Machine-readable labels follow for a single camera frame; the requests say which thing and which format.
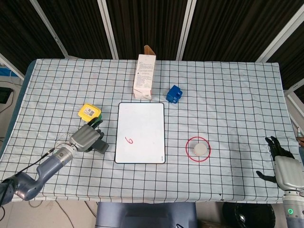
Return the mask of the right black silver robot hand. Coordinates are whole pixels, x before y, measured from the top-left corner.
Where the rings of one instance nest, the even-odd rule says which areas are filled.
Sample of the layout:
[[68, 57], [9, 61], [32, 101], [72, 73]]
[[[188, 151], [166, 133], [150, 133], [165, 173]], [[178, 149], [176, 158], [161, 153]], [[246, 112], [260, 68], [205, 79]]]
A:
[[270, 149], [274, 163], [274, 176], [264, 175], [256, 171], [259, 178], [276, 183], [283, 191], [301, 191], [304, 189], [304, 174], [302, 165], [293, 154], [284, 149], [277, 138], [266, 137], [265, 141]]

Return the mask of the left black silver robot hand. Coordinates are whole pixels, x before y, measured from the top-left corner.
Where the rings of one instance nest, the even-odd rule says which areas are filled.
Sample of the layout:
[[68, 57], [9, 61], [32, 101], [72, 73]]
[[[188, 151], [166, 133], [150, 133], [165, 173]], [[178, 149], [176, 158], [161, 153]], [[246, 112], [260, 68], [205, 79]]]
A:
[[96, 150], [104, 154], [109, 145], [102, 140], [104, 133], [100, 129], [96, 130], [96, 127], [102, 122], [103, 120], [98, 117], [93, 118], [72, 134], [69, 143], [74, 145], [79, 152]]

